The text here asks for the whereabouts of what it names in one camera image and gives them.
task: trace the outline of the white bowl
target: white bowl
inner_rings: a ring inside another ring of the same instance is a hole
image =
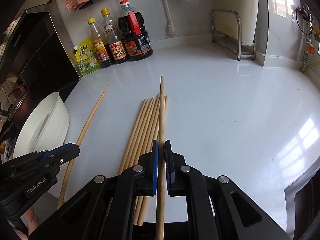
[[[13,158],[33,151],[50,151],[63,145],[69,121],[69,113],[59,93],[48,95],[33,110],[22,127]]]

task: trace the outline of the chopstick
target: chopstick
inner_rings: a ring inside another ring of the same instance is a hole
[[[147,116],[147,119],[146,119],[146,122],[145,122],[145,125],[144,125],[144,128],[143,128],[143,132],[142,132],[142,135],[141,135],[139,147],[137,149],[137,153],[136,153],[136,156],[134,158],[133,165],[138,164],[139,157],[142,154],[142,147],[144,145],[144,141],[146,140],[146,134],[147,134],[147,130],[148,130],[148,127],[149,127],[150,119],[151,119],[151,116],[152,116],[153,108],[155,106],[155,102],[156,102],[155,99],[152,98],[151,106],[150,106],[150,109],[149,109],[149,112],[148,112],[148,116]]]
[[[159,152],[158,152],[158,180],[156,206],[156,240],[164,240],[164,198],[165,198],[165,107],[164,107],[164,78],[160,82],[160,110],[159,110]]]
[[[130,147],[131,147],[131,144],[133,142],[133,137],[135,135],[135,132],[137,130],[137,127],[138,127],[138,124],[139,124],[139,121],[140,121],[140,118],[141,118],[141,115],[142,115],[142,111],[143,111],[143,108],[144,106],[146,105],[146,102],[147,100],[145,99],[141,105],[141,108],[140,108],[140,111],[139,111],[139,114],[138,114],[138,117],[136,119],[136,122],[134,124],[134,127],[132,128],[132,132],[131,132],[131,135],[130,135],[130,138],[129,138],[129,141],[128,141],[128,144],[127,144],[127,147],[124,151],[124,154],[123,154],[123,158],[122,158],[122,161],[121,161],[121,165],[120,165],[120,168],[119,168],[119,171],[118,171],[118,175],[120,175],[122,173],[122,171],[124,171],[124,165],[125,165],[125,161],[127,160],[128,158],[128,154],[129,154],[129,150],[130,150]]]
[[[130,150],[129,150],[129,153],[128,153],[128,157],[127,157],[127,159],[126,159],[126,161],[125,161],[125,164],[124,164],[124,170],[126,170],[127,168],[129,168],[129,167],[132,166],[132,165],[129,166],[129,163],[130,163],[130,161],[131,161],[132,152],[133,152],[133,150],[134,150],[134,148],[135,148],[135,145],[136,145],[137,143],[139,143],[139,142],[137,142],[137,137],[138,137],[138,134],[139,134],[139,132],[140,132],[141,125],[142,125],[144,116],[145,116],[145,114],[146,114],[149,101],[150,101],[150,100],[148,99],[147,102],[146,102],[146,104],[145,104],[145,106],[144,106],[144,108],[143,108],[143,111],[142,111],[142,114],[141,114],[141,118],[140,118],[139,123],[138,123],[138,126],[137,126],[137,130],[136,130],[135,135],[134,135],[134,137],[133,137],[133,142],[134,142],[134,143],[132,143],[131,146],[130,146]]]
[[[92,109],[87,121],[85,122],[81,132],[80,132],[80,135],[79,135],[79,138],[76,142],[76,145],[80,146],[82,141],[83,141],[83,138],[89,128],[89,125],[95,115],[95,113],[97,112],[97,109],[99,108],[104,96],[106,95],[106,93],[108,92],[110,88],[110,85],[107,86],[107,88],[104,90],[104,92],[102,93],[102,95],[100,96],[100,98],[98,99],[97,103],[95,104],[94,108]],[[60,196],[59,196],[59,200],[58,200],[58,208],[60,208],[63,204],[63,200],[64,200],[64,195],[66,194],[66,189],[67,189],[67,185],[68,185],[68,180],[69,180],[69,177],[70,177],[70,174],[71,174],[71,170],[72,170],[72,167],[73,167],[73,163],[75,162],[75,159],[72,159],[68,162],[68,166],[67,166],[67,169],[66,169],[66,173],[64,174],[64,178],[63,178],[63,182],[62,182],[62,186],[61,186],[61,190],[60,190]]]
[[[146,111],[145,117],[143,118],[142,125],[141,125],[140,131],[137,136],[137,141],[136,141],[136,144],[134,145],[133,152],[132,152],[132,155],[130,158],[129,167],[131,167],[135,164],[135,161],[137,159],[136,156],[140,155],[140,153],[138,153],[138,149],[141,150],[141,148],[140,148],[141,142],[140,141],[141,141],[141,138],[142,138],[142,135],[144,132],[144,128],[145,128],[145,125],[146,125],[146,122],[148,119],[148,115],[149,115],[149,112],[150,112],[150,109],[151,109],[151,106],[152,106],[154,100],[155,99],[152,98],[151,101],[149,102],[148,109]]]
[[[167,106],[167,97],[165,97],[165,110]],[[159,136],[159,111],[160,111],[160,94],[156,100],[144,100],[138,113],[135,124],[132,128],[128,144],[126,146],[121,165],[118,171],[122,171],[136,165],[140,155],[151,152],[153,140]],[[138,196],[134,212],[133,223],[142,225],[147,210],[148,198]]]
[[[165,105],[165,114],[167,114],[168,96],[165,97],[164,105]],[[151,135],[153,137],[151,138],[151,140],[149,140],[151,142],[153,142],[153,140],[159,140],[159,108],[157,109],[157,111],[158,111],[158,117],[156,117],[156,119],[155,119],[156,120],[156,125],[153,128],[153,130],[151,131]],[[151,151],[152,151],[152,144],[149,146],[149,151],[148,152],[151,152]],[[141,207],[140,207],[140,213],[139,213],[139,218],[138,218],[138,222],[137,222],[138,226],[142,226],[143,225],[143,221],[144,221],[144,217],[146,215],[146,211],[147,211],[147,207],[148,207],[148,201],[149,201],[149,197],[142,197],[142,198],[143,198],[143,200],[142,200],[142,204],[141,204]]]

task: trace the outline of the white cutting board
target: white cutting board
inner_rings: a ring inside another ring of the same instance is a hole
[[[258,15],[258,0],[214,0],[214,8],[236,11],[242,22],[242,42],[253,44]],[[238,38],[238,25],[234,14],[225,12],[214,13],[215,29],[235,39]]]

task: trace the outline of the bottle label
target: bottle label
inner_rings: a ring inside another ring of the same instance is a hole
[[[138,56],[151,50],[148,34],[124,42],[129,56]]]
[[[109,47],[111,49],[113,58],[115,60],[118,60],[127,56],[124,50],[124,47],[122,45],[122,41],[117,41],[115,43],[109,44]]]
[[[115,29],[114,25],[112,23],[108,23],[104,26],[104,30],[106,33],[111,32]]]
[[[93,41],[92,44],[94,45],[94,48],[96,49],[97,55],[101,62],[106,61],[110,58],[101,39]]]

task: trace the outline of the yellow bottle cap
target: yellow bottle cap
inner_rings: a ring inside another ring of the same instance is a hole
[[[88,24],[91,24],[91,23],[94,23],[94,22],[96,22],[96,19],[95,19],[95,18],[90,18],[90,19],[88,20]]]
[[[109,8],[104,8],[104,9],[101,10],[101,14],[102,14],[103,17],[105,17],[109,13],[110,13],[109,12]]]

